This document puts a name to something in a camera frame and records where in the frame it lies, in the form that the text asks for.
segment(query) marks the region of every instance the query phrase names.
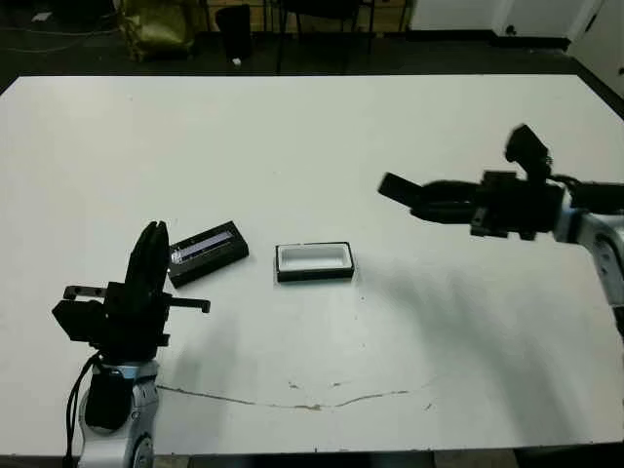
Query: wall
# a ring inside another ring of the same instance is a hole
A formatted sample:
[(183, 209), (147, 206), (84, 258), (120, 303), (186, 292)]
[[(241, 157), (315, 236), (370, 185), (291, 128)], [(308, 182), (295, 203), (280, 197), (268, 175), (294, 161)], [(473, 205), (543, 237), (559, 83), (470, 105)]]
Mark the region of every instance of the wall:
[(411, 29), (491, 29), (500, 0), (416, 0)]
[(605, 0), (591, 29), (584, 28), (567, 51), (624, 97), (624, 6), (621, 0)]
[(415, 0), (411, 29), (492, 29), (573, 39), (600, 0)]
[(505, 28), (513, 24), (523, 37), (567, 37), (586, 3), (588, 0), (516, 0), (493, 29), (504, 35)]

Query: table surface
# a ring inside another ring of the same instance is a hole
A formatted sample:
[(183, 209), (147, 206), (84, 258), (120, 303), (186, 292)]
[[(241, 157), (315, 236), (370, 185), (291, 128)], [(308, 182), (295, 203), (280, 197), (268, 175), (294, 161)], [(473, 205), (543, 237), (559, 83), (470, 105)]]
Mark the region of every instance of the table surface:
[[(233, 219), (251, 251), (176, 292), (213, 309), (172, 309), (158, 383), (181, 391), (160, 392), (158, 453), (621, 441), (591, 257), (376, 193), (386, 171), (514, 170), (522, 122), (557, 172), (624, 177), (621, 120), (573, 76), (20, 78), (0, 97), (0, 453), (63, 452), (90, 350), (51, 309), (66, 285), (122, 280), (151, 219), (172, 242)], [(331, 241), (353, 281), (276, 283), (275, 245)]]

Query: black box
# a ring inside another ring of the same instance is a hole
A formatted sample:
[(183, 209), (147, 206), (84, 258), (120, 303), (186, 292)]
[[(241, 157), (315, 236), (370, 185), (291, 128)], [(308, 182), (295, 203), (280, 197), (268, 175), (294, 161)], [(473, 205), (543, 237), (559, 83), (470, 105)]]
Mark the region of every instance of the black box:
[(232, 221), (169, 247), (169, 279), (176, 288), (250, 254)]

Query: black case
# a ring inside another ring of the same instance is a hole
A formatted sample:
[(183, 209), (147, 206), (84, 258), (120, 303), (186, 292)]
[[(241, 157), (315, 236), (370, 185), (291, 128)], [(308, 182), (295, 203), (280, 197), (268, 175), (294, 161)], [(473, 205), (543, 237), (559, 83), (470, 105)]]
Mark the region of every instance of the black case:
[(351, 246), (348, 242), (312, 242), (304, 245), (322, 245), (322, 244), (346, 244), (351, 266), (346, 268), (324, 268), (322, 270), (298, 270), (298, 271), (280, 271), (278, 261), (278, 248), (275, 246), (275, 271), (277, 273), (277, 282), (286, 283), (288, 281), (305, 281), (305, 280), (333, 280), (337, 278), (352, 278), (355, 271), (355, 263), (353, 262), (353, 254)]
[[(225, 231), (229, 231), (232, 237), (222, 243), (216, 244), (193, 258), (185, 260), (183, 263), (174, 263), (172, 261), (172, 254), (175, 251), (185, 249)], [(169, 279), (174, 284), (174, 287), (179, 288), (201, 276), (212, 273), (218, 268), (240, 260), (241, 258), (245, 258), (249, 254), (250, 251), (247, 242), (243, 239), (243, 236), (234, 225), (234, 222), (229, 221), (213, 229), (184, 239), (176, 244), (172, 244), (169, 247)]]

